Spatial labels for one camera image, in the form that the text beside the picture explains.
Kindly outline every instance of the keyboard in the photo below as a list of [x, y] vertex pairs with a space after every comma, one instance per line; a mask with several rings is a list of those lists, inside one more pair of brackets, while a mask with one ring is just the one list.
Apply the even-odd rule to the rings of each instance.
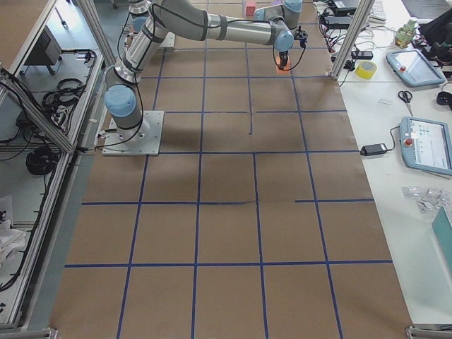
[[385, 23], [386, 13], [383, 9], [383, 0], [375, 0], [369, 14], [369, 21], [375, 23]]

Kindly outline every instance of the pink block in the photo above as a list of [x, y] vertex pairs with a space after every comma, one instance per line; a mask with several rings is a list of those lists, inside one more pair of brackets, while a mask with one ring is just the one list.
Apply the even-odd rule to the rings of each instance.
[[245, 16], [254, 16], [254, 11], [256, 10], [255, 1], [247, 1], [245, 5]]

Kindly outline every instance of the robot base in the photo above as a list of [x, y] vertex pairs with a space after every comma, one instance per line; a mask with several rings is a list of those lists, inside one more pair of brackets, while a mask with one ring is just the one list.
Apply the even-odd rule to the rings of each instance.
[[[162, 127], [163, 127], [163, 111], [144, 111], [143, 118], [150, 126], [146, 131], [146, 137], [143, 140], [122, 143], [103, 148], [102, 154], [105, 156], [131, 156], [131, 155], [154, 155], [157, 156], [160, 152], [160, 141], [162, 139]], [[109, 129], [115, 129], [116, 124], [112, 119], [109, 125]], [[122, 140], [118, 134], [111, 133], [105, 139], [105, 145], [113, 143], [120, 143]]]

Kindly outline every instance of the metal mounting plate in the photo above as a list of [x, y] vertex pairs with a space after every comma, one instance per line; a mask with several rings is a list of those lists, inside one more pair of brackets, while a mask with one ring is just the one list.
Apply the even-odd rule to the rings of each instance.
[[176, 41], [176, 35], [174, 33], [169, 32], [165, 41], [162, 42], [160, 48], [174, 48], [174, 43]]
[[[162, 139], [163, 111], [144, 111], [143, 118], [149, 123], [150, 129], [147, 136], [133, 143], [122, 143], [111, 147], [103, 148], [102, 154], [105, 156], [131, 156], [131, 155], [158, 155], [160, 151], [160, 141]], [[112, 119], [109, 129], [115, 129], [116, 124]], [[122, 140], [118, 134], [111, 133], [105, 139], [105, 145], [120, 143]]]

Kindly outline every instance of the tablet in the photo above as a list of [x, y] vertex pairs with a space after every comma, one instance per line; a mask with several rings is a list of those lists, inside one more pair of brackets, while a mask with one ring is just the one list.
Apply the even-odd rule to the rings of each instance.
[[400, 124], [400, 143], [408, 167], [452, 175], [452, 143], [447, 124], [405, 117]]
[[438, 85], [446, 81], [444, 74], [417, 49], [390, 52], [386, 60], [402, 81], [411, 87]]

